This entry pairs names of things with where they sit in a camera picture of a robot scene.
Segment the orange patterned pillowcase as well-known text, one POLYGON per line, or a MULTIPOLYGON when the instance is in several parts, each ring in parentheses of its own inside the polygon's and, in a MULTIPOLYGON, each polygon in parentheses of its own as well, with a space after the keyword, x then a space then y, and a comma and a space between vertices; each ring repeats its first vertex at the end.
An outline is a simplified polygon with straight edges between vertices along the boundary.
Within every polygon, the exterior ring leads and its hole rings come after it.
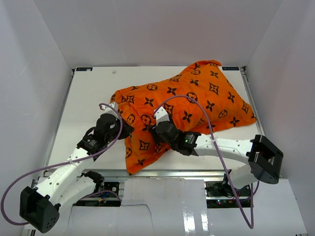
POLYGON ((170 150, 154 136, 154 111, 162 106, 182 131, 203 134, 256 122, 252 107, 236 91, 215 60, 197 61, 169 79, 117 90, 123 120, 133 128, 126 138, 126 169, 134 174, 170 150))

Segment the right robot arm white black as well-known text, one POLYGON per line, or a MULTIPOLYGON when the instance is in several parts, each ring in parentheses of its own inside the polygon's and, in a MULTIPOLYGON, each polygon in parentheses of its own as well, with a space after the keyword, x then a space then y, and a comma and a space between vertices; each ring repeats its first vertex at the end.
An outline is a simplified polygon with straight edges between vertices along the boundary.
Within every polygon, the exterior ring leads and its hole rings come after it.
POLYGON ((243 163, 225 176, 222 189, 228 196, 254 182, 279 182, 284 154, 263 135, 255 135, 251 140, 213 139, 211 135, 182 131, 170 121, 159 122, 150 132, 154 140, 168 144, 182 155, 216 156, 243 163))

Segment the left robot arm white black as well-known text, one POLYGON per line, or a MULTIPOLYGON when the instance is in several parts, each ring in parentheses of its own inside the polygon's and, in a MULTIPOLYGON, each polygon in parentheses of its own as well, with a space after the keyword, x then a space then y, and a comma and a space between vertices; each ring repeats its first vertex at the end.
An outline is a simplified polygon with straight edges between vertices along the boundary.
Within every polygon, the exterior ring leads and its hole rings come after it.
POLYGON ((36 187, 22 190, 20 216, 44 234, 54 227, 63 210, 89 194, 101 195, 104 190, 101 176, 95 172, 82 172, 110 143, 127 138, 133 131, 131 125, 116 115, 102 114, 65 163, 36 187))

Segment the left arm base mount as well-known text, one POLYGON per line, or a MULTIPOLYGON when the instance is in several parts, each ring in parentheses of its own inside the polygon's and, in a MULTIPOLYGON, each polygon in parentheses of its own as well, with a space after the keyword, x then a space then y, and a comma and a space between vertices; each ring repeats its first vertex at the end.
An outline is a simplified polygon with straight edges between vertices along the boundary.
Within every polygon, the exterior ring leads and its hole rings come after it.
POLYGON ((98 172, 88 171, 82 173, 77 183, 84 185, 84 193, 81 199, 99 197, 101 200, 107 197, 119 199, 120 183, 108 181, 98 172))

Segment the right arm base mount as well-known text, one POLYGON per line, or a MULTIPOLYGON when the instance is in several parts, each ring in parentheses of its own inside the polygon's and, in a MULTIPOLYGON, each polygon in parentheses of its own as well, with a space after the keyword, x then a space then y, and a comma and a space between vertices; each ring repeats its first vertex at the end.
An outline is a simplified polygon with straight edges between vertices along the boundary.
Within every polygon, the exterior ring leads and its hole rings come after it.
MULTIPOLYGON (((208 209, 215 208, 238 208, 236 198, 227 185, 224 189, 222 182, 207 181, 205 182, 206 204, 208 209)), ((250 195, 252 188, 246 185, 240 190, 236 189, 237 196, 241 206, 250 208, 250 195)))

